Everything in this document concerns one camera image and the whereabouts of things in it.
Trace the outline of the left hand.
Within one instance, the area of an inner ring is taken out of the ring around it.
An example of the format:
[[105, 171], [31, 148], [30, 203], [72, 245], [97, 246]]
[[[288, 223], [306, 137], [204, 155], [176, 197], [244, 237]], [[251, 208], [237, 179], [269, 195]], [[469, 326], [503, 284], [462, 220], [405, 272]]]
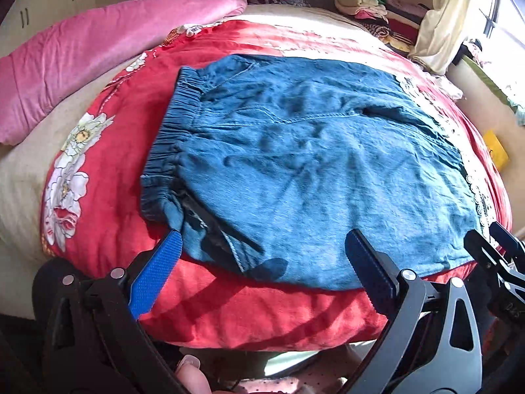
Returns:
[[200, 371], [200, 361], [192, 356], [185, 355], [177, 365], [175, 376], [191, 394], [211, 394], [208, 380]]

